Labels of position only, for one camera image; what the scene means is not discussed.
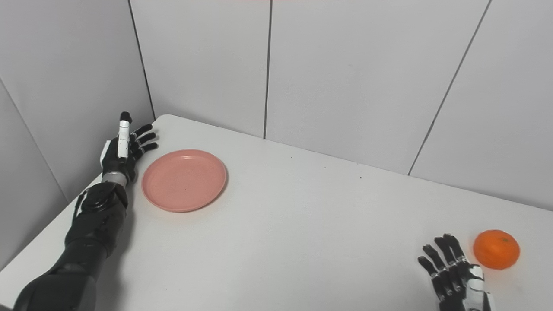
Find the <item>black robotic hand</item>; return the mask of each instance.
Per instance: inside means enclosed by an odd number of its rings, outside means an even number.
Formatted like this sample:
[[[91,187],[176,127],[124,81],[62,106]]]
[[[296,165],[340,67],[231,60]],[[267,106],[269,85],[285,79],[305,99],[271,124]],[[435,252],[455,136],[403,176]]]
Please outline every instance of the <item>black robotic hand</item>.
[[[440,311],[495,311],[491,294],[484,291],[482,268],[468,262],[459,241],[450,234],[444,234],[435,238],[434,242],[444,254],[447,265],[429,244],[422,250],[434,264],[424,256],[419,257],[419,263],[432,279]]]
[[[127,121],[128,124],[132,123],[130,114],[128,112],[121,113],[121,121]],[[121,140],[119,135],[111,141],[106,142],[104,151],[101,155],[102,176],[104,179],[106,179],[106,175],[112,174],[116,176],[117,174],[122,174],[126,179],[126,184],[130,184],[134,181],[136,178],[136,172],[134,171],[136,161],[138,161],[144,153],[158,147],[157,143],[148,143],[156,137],[153,132],[147,133],[151,131],[152,128],[151,124],[146,124],[129,134],[127,157],[121,157],[120,154],[118,154],[118,145]]]

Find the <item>pink plate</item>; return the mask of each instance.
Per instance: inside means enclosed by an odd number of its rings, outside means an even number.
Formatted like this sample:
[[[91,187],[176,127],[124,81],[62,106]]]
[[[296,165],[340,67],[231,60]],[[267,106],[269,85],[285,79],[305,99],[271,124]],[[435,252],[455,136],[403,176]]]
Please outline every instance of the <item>pink plate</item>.
[[[227,180],[221,160],[201,150],[179,150],[152,163],[142,192],[155,206],[172,212],[197,210],[213,201]]]

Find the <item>black forearm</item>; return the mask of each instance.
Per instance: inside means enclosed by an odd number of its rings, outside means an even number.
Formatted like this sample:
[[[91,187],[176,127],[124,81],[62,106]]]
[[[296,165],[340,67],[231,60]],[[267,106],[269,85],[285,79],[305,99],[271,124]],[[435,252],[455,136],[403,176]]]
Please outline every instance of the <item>black forearm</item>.
[[[113,252],[126,215],[125,190],[116,183],[90,187],[54,266],[29,283],[14,311],[92,311],[96,280]]]

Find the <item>white table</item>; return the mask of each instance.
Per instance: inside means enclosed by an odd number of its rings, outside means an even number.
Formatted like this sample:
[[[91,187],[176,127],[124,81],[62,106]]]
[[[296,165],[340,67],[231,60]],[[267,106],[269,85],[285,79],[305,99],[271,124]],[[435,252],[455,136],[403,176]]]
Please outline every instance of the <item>white table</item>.
[[[486,229],[522,249],[514,267],[484,269],[499,310],[553,305],[553,212],[171,115],[154,128],[160,148],[138,163],[96,310],[436,310],[416,261],[422,245],[450,232],[474,260],[470,245]],[[222,195],[184,214],[140,190],[148,165],[178,149],[211,152],[228,170]],[[13,306],[62,253],[73,206],[0,272],[0,304]]]

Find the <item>orange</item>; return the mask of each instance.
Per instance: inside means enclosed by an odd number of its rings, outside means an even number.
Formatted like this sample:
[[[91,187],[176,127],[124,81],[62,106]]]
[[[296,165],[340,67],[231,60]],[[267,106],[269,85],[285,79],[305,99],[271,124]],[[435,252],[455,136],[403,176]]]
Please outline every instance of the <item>orange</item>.
[[[501,230],[480,233],[472,248],[476,259],[492,269],[506,269],[514,265],[520,256],[520,247],[515,238]]]

